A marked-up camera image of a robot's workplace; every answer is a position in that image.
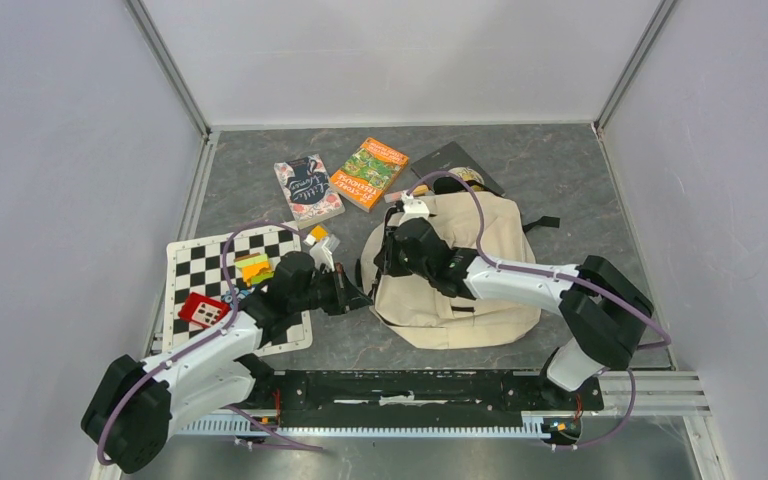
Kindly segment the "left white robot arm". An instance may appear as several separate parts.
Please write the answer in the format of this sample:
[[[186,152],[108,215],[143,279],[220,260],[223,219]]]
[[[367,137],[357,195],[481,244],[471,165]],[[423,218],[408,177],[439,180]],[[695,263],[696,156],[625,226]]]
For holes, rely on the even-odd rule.
[[[336,316],[372,303],[342,265],[329,270],[307,253],[290,252],[274,276],[218,324],[166,353],[112,361],[81,429],[96,443],[100,464],[134,473],[193,421],[243,401],[255,408],[266,405],[274,381],[255,352],[282,335],[296,314],[321,310]]]

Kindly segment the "cream canvas backpack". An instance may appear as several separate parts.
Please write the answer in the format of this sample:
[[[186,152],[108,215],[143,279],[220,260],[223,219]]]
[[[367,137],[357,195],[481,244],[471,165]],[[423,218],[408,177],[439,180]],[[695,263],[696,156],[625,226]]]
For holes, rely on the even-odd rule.
[[[519,299],[482,299],[467,284],[471,265],[533,263],[526,238],[535,227],[556,228],[555,217],[523,221],[517,204],[452,177],[438,178],[421,197],[426,222],[408,226],[388,210],[366,241],[356,275],[373,313],[420,349],[453,350],[515,342],[539,322],[541,309]]]

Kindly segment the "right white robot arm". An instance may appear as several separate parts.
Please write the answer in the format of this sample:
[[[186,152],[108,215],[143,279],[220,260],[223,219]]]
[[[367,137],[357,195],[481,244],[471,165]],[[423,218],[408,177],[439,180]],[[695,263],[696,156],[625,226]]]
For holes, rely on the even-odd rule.
[[[449,299],[508,301],[562,317],[572,338],[550,356],[537,382],[551,408],[566,406],[598,373],[628,368],[645,347],[645,329],[660,329],[648,298],[599,256],[581,265],[505,261],[479,247],[452,247],[428,220],[413,218],[384,228],[374,264],[383,276],[421,279]]]

